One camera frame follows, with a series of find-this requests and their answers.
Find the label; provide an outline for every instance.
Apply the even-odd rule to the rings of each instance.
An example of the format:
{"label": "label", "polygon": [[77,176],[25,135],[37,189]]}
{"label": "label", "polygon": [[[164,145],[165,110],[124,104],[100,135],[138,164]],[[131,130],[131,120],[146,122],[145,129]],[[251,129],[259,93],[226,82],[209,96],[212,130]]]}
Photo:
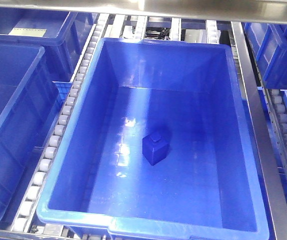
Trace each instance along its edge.
{"label": "label", "polygon": [[43,37],[47,29],[37,28],[20,28],[14,27],[8,35],[13,36],[28,36],[28,37]]}

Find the stainless steel frame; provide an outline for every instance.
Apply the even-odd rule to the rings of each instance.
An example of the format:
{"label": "stainless steel frame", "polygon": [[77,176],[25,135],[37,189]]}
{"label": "stainless steel frame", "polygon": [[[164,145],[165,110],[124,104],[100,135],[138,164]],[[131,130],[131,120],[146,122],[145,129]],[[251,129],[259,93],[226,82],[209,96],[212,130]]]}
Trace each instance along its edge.
{"label": "stainless steel frame", "polygon": [[0,7],[287,23],[287,0],[0,0]]}

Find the metal rail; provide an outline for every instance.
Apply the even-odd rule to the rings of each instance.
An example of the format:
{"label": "metal rail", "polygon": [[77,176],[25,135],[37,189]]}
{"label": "metal rail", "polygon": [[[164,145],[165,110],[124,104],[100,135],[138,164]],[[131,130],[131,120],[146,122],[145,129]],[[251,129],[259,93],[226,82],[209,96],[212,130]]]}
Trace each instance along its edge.
{"label": "metal rail", "polygon": [[287,240],[287,203],[274,157],[262,103],[240,22],[231,23],[245,96],[258,149],[262,178],[276,240]]}
{"label": "metal rail", "polygon": [[287,24],[287,0],[0,0],[0,7]]}

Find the black component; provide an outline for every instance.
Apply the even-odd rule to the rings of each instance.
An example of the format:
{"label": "black component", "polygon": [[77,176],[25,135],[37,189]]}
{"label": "black component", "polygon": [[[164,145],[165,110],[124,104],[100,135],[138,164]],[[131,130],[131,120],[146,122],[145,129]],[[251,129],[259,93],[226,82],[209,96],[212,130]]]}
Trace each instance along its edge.
{"label": "black component", "polygon": [[255,58],[254,58],[254,55],[253,55],[253,51],[252,51],[252,48],[251,48],[251,46],[249,44],[249,41],[248,41],[248,38],[247,38],[246,35],[244,36],[244,38],[245,38],[245,42],[247,44],[247,48],[248,48],[248,52],[249,52],[249,57],[250,57],[250,61],[251,61],[251,66],[252,66],[252,71],[253,71],[253,74],[254,74],[255,82],[257,84],[257,87],[260,87],[261,83],[260,83],[259,74],[258,74],[258,71],[257,71],[257,66],[256,66]]}
{"label": "black component", "polygon": [[224,31],[220,32],[219,43],[224,44],[224,45],[228,45],[229,47],[231,47],[228,31],[224,30]]}
{"label": "black component", "polygon": [[181,41],[185,40],[185,36],[186,36],[186,29],[181,29]]}
{"label": "black component", "polygon": [[145,38],[164,40],[169,37],[170,28],[165,27],[147,27]]}

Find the metal shelf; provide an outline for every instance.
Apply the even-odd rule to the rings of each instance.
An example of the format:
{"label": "metal shelf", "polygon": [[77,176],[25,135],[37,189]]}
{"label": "metal shelf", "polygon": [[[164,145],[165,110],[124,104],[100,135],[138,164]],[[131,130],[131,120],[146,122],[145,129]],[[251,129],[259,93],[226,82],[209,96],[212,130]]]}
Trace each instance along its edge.
{"label": "metal shelf", "polygon": [[287,0],[0,0],[0,7],[287,24]]}
{"label": "metal shelf", "polygon": [[[27,8],[41,8],[41,9],[58,9],[58,10],[76,10],[76,11],[92,11],[92,12],[103,12],[100,14],[98,22],[96,25],[94,25],[93,29],[90,32],[90,35],[88,37],[88,41],[86,43],[86,46],[83,49],[82,55],[79,59],[79,62],[77,64],[76,70],[74,72],[74,75],[72,76],[72,88],[70,91],[70,96],[77,98],[78,97],[78,89],[82,88],[82,81],[83,78],[89,68],[90,61],[92,60],[92,54],[97,46],[97,42],[100,38],[104,36],[109,36],[113,38],[119,38],[121,35],[122,30],[124,29],[125,25],[134,26],[136,25],[136,30],[134,33],[134,38],[136,39],[142,39],[146,32],[146,27],[149,26],[150,19],[155,24],[166,24],[171,26],[171,32],[170,32],[170,39],[173,41],[180,40],[180,34],[181,29],[183,29],[184,24],[187,23],[184,19],[178,18],[185,17],[185,18],[202,18],[202,19],[211,19],[211,16],[216,15],[217,19],[221,20],[231,20],[231,19],[243,19],[239,15],[242,13],[241,11],[236,11],[235,13],[227,12],[226,5],[223,6],[223,3],[219,3],[215,7],[213,5],[209,5],[209,2],[206,1],[197,1],[197,0],[187,0],[187,1],[168,1],[169,5],[160,7],[161,3],[163,1],[143,1],[145,4],[143,5],[144,11],[140,11],[140,3],[141,1],[113,1],[110,8],[105,7],[105,4],[108,4],[107,2],[104,4],[101,1],[98,2],[87,2],[85,0],[76,0],[73,3],[69,3],[69,1],[60,2],[60,7],[56,6],[56,4],[59,4],[57,0],[40,0],[40,1],[24,1],[24,0],[0,0],[0,6],[8,6],[8,7],[27,7]],[[153,6],[154,8],[158,9],[158,12],[149,11]],[[243,10],[244,12],[247,12],[245,15],[245,18],[248,16],[250,17],[252,11],[249,9],[249,6],[256,6],[259,3],[262,5],[268,5],[268,2],[263,1],[244,1],[244,0],[236,0],[236,1],[230,1],[230,5],[236,4],[235,8],[238,8],[239,10]],[[203,12],[202,10],[205,10],[205,8],[210,9],[209,11]],[[226,17],[224,15],[220,15],[220,9],[222,9],[222,12],[226,14]],[[106,12],[113,12],[113,13],[119,13],[118,15],[109,15],[106,14]],[[132,18],[129,14],[135,15],[135,14],[142,14],[145,13],[146,15],[149,14],[149,17],[146,15],[139,16]],[[276,20],[278,13],[275,13],[275,15],[270,15],[271,20]],[[176,16],[176,18],[156,18],[151,16],[163,16],[163,17],[169,17],[169,16]],[[266,211],[268,214],[268,221],[270,224],[272,224],[271,229],[271,239],[275,240],[285,240],[287,239],[287,204],[281,184],[281,180],[279,177],[279,172],[276,164],[276,159],[274,157],[274,152],[272,148],[272,144],[270,141],[270,136],[268,133],[268,128],[266,125],[266,120],[264,116],[264,112],[261,105],[261,100],[258,94],[258,89],[254,77],[254,73],[252,70],[249,52],[246,45],[245,36],[243,33],[242,25],[240,22],[216,22],[216,21],[190,21],[190,26],[194,25],[195,29],[206,29],[207,36],[208,36],[208,43],[217,44],[218,39],[214,39],[211,36],[214,36],[217,32],[217,29],[225,29],[230,30],[230,42],[231,42],[231,50],[235,59],[235,65],[240,81],[240,90],[243,93],[244,99],[247,101],[247,105],[249,108],[249,113],[251,117],[251,125],[254,132],[254,137],[256,141],[256,148],[258,150],[259,155],[259,164],[261,168],[261,173],[259,173],[261,181],[261,187],[263,195],[266,196]],[[110,32],[107,31],[108,25],[111,24],[111,30]],[[71,106],[71,103],[64,104],[63,108],[65,106]],[[73,111],[73,105],[69,108],[70,114]],[[60,134],[63,134],[65,131],[64,125],[67,124],[69,121],[69,114],[63,113],[61,111],[61,115],[59,116],[59,120],[57,123],[57,126],[62,126],[62,132]],[[35,223],[36,214],[35,214],[36,207],[33,208],[33,211],[31,212],[31,215],[28,216],[27,223],[24,226],[22,232],[14,231],[12,229],[13,226],[9,230],[0,230],[0,238],[3,239],[20,239],[20,240],[27,240],[27,239],[34,239],[34,240],[40,240],[40,239],[60,239],[60,240],[67,240],[71,239],[68,238],[68,230],[65,229],[63,226],[53,226],[52,224],[46,224],[46,226],[38,226],[38,223]],[[22,218],[17,213],[14,221],[18,218]],[[100,240],[100,239],[106,239],[106,236],[84,236],[83,239],[85,240]]]}

